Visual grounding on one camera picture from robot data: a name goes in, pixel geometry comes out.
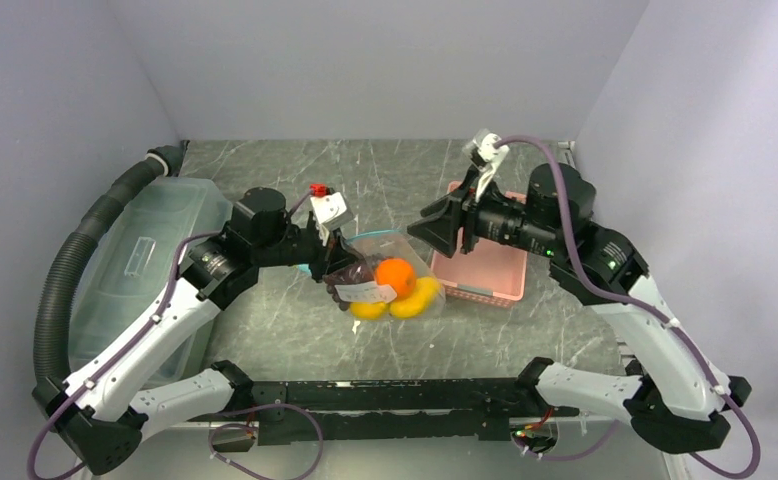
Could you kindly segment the dark red grape bunch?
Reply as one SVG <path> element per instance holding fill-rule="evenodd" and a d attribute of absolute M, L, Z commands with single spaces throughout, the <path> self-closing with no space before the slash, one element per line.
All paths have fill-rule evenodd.
<path fill-rule="evenodd" d="M 351 303 L 341 299 L 337 286 L 356 285 L 373 281 L 373 265 L 374 263 L 369 260 L 359 260 L 323 277 L 327 293 L 341 311 L 348 311 Z"/>

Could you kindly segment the clear zip top bag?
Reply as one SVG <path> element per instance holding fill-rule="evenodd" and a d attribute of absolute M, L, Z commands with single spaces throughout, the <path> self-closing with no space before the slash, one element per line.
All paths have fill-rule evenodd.
<path fill-rule="evenodd" d="M 445 292 L 433 271 L 397 230 L 347 239 L 357 260 L 325 274 L 322 283 L 339 309 L 357 320 L 409 320 L 440 314 Z"/>

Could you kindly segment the orange fruit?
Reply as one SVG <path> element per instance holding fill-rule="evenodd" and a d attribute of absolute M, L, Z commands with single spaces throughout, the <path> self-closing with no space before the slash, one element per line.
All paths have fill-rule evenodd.
<path fill-rule="evenodd" d="M 374 279 L 378 285 L 390 286 L 398 300 L 409 297 L 417 283 L 414 267 L 403 258 L 382 260 L 374 270 Z"/>

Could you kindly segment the yellow lemon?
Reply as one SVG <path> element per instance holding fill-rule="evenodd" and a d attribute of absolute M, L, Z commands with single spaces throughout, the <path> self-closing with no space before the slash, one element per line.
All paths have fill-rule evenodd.
<path fill-rule="evenodd" d="M 358 320 L 379 320 L 389 311 L 389 303 L 385 302 L 353 302 L 349 312 Z"/>

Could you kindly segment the yellow mango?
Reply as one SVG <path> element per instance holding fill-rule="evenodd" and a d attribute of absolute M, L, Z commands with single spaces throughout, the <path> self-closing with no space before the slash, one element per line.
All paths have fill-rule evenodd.
<path fill-rule="evenodd" d="M 397 319 L 412 319 L 438 312 L 443 303 L 441 283 L 425 276 L 417 279 L 409 296 L 390 303 L 389 313 Z"/>

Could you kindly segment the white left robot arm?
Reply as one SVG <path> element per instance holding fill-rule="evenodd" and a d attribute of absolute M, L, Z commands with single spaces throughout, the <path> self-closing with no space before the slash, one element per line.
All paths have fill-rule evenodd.
<path fill-rule="evenodd" d="M 298 226 L 281 192 L 248 190 L 219 230 L 178 244 L 162 292 L 102 353 L 38 384 L 47 430 L 82 468 L 108 473 L 176 424 L 215 414 L 237 420 L 258 409 L 253 380 L 229 361 L 162 387 L 147 383 L 188 337 L 255 286 L 262 269 L 305 265 L 321 281 L 359 260 L 341 232 L 354 217 L 342 192 L 316 184 L 303 200 L 311 210 Z"/>

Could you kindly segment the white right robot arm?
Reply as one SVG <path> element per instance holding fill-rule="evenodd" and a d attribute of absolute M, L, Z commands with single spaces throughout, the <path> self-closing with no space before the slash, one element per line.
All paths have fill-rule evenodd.
<path fill-rule="evenodd" d="M 539 415 L 566 407 L 603 415 L 629 425 L 646 443 L 670 454 L 719 448 L 730 423 L 715 388 L 743 404 L 751 392 L 749 382 L 717 368 L 702 369 L 671 326 L 671 311 L 641 254 L 624 235 L 593 220 L 595 187 L 568 165 L 558 174 L 589 286 L 582 285 L 568 257 L 561 197 L 549 165 L 531 172 L 521 201 L 508 198 L 496 184 L 478 192 L 479 172 L 470 168 L 456 188 L 422 209 L 408 232 L 446 257 L 468 254 L 480 240 L 545 257 L 550 277 L 599 315 L 641 365 L 639 374 L 612 376 L 537 357 L 515 381 L 522 411 Z"/>

